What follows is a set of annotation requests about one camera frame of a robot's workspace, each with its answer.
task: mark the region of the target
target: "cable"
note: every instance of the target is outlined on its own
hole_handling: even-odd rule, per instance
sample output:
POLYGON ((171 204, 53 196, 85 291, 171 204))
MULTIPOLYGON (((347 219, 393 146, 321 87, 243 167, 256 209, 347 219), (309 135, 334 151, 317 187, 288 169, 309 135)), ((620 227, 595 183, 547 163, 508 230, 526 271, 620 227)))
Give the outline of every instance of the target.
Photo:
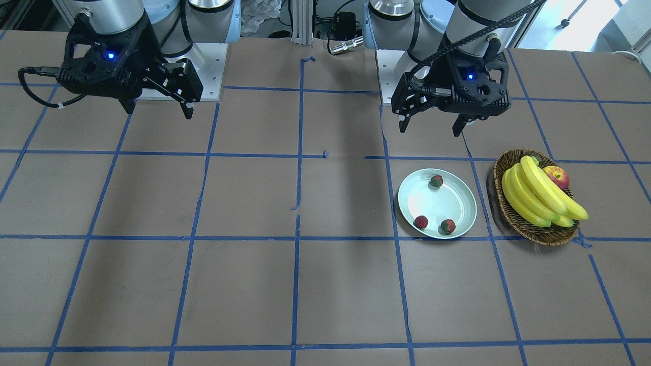
POLYGON ((27 85, 27 82, 25 81, 25 74, 32 74, 32 75, 39 75, 39 76, 48 76, 48 77, 55 77, 56 75, 59 74, 59 68, 58 67, 47 67, 47 66, 41 66, 41 67, 23 67, 22 69, 18 70, 18 81, 20 81, 20 86, 23 87, 23 90, 29 95, 33 100, 37 101, 38 103, 42 104, 43 106, 50 107, 50 108, 63 108, 65 106, 69 106, 70 104, 76 103, 80 100, 82 100, 86 94, 78 95, 75 98, 72 98, 71 100, 67 100, 63 103, 49 103, 46 102, 45 100, 39 98, 36 94, 34 94, 30 89, 29 86, 27 85))
MULTIPOLYGON (((180 2, 178 4, 178 6, 184 7, 185 3, 180 2)), ((167 32, 167 34, 163 37, 163 40, 161 41, 161 49, 163 48, 163 46, 167 42, 167 39, 172 35, 172 32, 174 32, 174 29, 176 29, 176 26, 178 25, 179 20, 181 20, 181 9, 180 8, 178 9, 178 14, 176 15, 176 19, 174 20, 174 24, 172 25, 172 27, 169 29, 169 31, 167 32)))
MULTIPOLYGON (((283 0, 283 2, 281 3, 281 9, 283 8, 283 5, 284 5, 286 2, 287 2, 287 0, 283 0)), ((292 9, 289 8, 289 5, 287 6, 287 9, 289 10, 289 13, 290 13, 290 17, 289 17, 289 18, 292 19, 292 14, 291 14, 291 13, 292 13, 292 9)), ((278 22, 280 22, 280 24, 284 25, 285 27, 291 27, 291 26, 292 26, 291 24, 285 24, 285 23, 281 20, 281 16, 280 16, 280 14, 278 15, 278 22)))
POLYGON ((441 57, 447 55, 448 53, 460 48, 461 46, 464 46, 482 36, 487 35, 488 33, 491 33, 492 31, 496 30, 497 28, 500 28, 508 23, 512 23, 513 21, 518 20, 521 16, 524 14, 528 13, 529 11, 540 7, 543 5, 547 0, 536 0, 533 3, 527 5, 526 7, 523 7, 522 9, 518 10, 517 12, 499 20, 496 21, 495 23, 477 31, 474 32, 473 34, 453 43, 449 44, 448 46, 445 46, 444 48, 439 49, 436 51, 434 54, 430 55, 426 59, 422 60, 418 64, 416 64, 408 73, 407 73, 407 84, 409 87, 411 87, 413 90, 423 92, 425 94, 433 94, 432 90, 430 90, 429 87, 426 87, 424 85, 416 85, 416 83, 413 80, 414 75, 423 67, 431 65, 434 61, 440 59, 441 57))
POLYGON ((348 0, 347 2, 343 3, 343 4, 342 4, 342 5, 341 5, 341 6, 340 6, 336 11, 335 11, 335 13, 332 15, 332 18, 330 19, 330 30, 327 32, 327 44, 326 44, 326 47, 327 47, 327 52, 328 52, 330 55, 332 55, 332 56, 336 56, 336 55, 333 54, 333 53, 330 51, 330 31, 332 30, 332 26, 335 24, 335 18, 337 17, 337 14, 339 14, 339 12, 341 11, 341 9, 343 9, 346 5, 352 3, 353 1, 355 1, 355 0, 348 0))
POLYGON ((289 24, 292 28, 292 37, 294 36, 294 17, 292 16, 292 0, 287 0, 287 10, 289 10, 289 24))

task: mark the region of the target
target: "wicker basket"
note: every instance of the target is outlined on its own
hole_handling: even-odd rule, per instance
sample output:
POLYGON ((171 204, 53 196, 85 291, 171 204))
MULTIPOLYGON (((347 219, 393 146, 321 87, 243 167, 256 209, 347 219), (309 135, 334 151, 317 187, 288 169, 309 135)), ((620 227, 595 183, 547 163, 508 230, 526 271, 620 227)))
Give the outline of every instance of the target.
MULTIPOLYGON (((493 179, 495 182, 495 192, 497 193, 497 200, 499 203, 500 211, 506 219, 506 222, 519 234, 532 242, 542 244, 544 246, 559 246, 569 242, 577 233, 579 229, 579 222, 574 220, 572 227, 560 227, 551 224, 551 227, 537 227, 523 219, 508 203, 504 192, 502 192, 502 176, 511 168, 515 163, 520 161, 524 155, 536 156, 540 161, 540 167, 547 167, 549 165, 558 166, 552 159, 535 150, 527 148, 517 148, 509 150, 502 154, 496 161, 493 167, 493 179)), ((572 197, 572 191, 568 188, 565 193, 572 197)))

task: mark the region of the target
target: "strawberry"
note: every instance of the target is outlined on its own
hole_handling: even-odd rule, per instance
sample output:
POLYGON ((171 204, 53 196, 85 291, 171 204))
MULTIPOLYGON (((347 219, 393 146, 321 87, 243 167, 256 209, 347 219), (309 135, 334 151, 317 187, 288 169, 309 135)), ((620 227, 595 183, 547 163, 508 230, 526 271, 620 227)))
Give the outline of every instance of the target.
POLYGON ((440 175, 435 175, 430 179, 430 184, 438 188, 443 185, 443 177, 440 175))
POLYGON ((427 227, 427 218, 420 215, 413 221, 413 224, 419 229, 425 229, 427 227))
POLYGON ((445 219, 441 223, 441 231, 444 234, 452 234, 452 231, 456 229, 456 224, 451 219, 445 219))

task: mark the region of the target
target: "apple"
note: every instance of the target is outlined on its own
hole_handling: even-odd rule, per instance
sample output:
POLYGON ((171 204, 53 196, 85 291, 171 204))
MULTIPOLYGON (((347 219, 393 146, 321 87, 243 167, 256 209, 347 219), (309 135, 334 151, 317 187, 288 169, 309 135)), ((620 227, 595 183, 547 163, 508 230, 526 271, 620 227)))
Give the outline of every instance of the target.
POLYGON ((570 177, 563 168, 550 165, 542 168, 542 171, 545 172, 549 179, 551 179, 558 188, 566 190, 570 186, 570 177))

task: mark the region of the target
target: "banana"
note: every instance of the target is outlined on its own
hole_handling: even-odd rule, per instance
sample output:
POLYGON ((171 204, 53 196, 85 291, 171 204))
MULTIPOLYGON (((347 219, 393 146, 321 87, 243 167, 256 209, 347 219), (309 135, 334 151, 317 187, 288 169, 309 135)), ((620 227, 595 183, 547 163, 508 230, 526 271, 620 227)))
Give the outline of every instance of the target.
POLYGON ((520 163, 524 177, 527 179, 529 186, 534 192, 536 192, 538 198, 540 198, 540 200, 552 211, 559 215, 567 216, 569 213, 567 206, 565 206, 565 203, 551 186, 554 186, 559 191, 561 189, 556 187, 556 184, 554 184, 545 172, 534 163, 530 156, 523 156, 522 159, 520 159, 520 163))
MULTIPOLYGON (((562 212, 555 210, 552 206, 549 206, 553 211, 560 215, 569 216, 570 218, 576 220, 587 220, 589 218, 588 212, 580 204, 576 203, 576 201, 571 199, 570 196, 565 194, 565 192, 563 192, 556 184, 554 184, 554 182, 549 179, 549 177, 545 174, 545 172, 542 171, 541 168, 534 166, 534 162, 531 157, 523 156, 520 162, 522 163, 525 174, 527 174, 527 168, 530 169, 533 175, 536 177, 536 180, 541 182, 541 186, 543 186, 544 191, 549 192, 550 195, 554 196, 565 207, 565 211, 562 212)), ((543 200, 546 199, 546 197, 541 196, 540 193, 538 196, 543 200)))
POLYGON ((565 215, 560 215, 561 218, 559 218, 556 221, 552 221, 551 223, 557 226, 562 226, 562 227, 573 227, 574 226, 574 221, 570 219, 569 217, 565 215))
POLYGON ((521 200, 531 212, 536 214, 545 220, 550 220, 551 222, 558 221, 561 219, 561 215, 550 210, 540 199, 535 195, 531 188, 523 181, 522 178, 522 166, 520 163, 516 163, 511 168, 510 174, 511 184, 513 187, 513 193, 519 200, 521 200))
POLYGON ((519 213, 523 219, 527 220, 533 225, 536 225, 537 227, 550 227, 550 220, 545 220, 531 212, 531 210, 529 210, 527 206, 513 194, 514 189, 510 176, 512 173, 513 171, 509 169, 502 176, 502 190, 504 191, 504 195, 506 196, 508 203, 511 204, 511 207, 513 207, 513 209, 519 213))

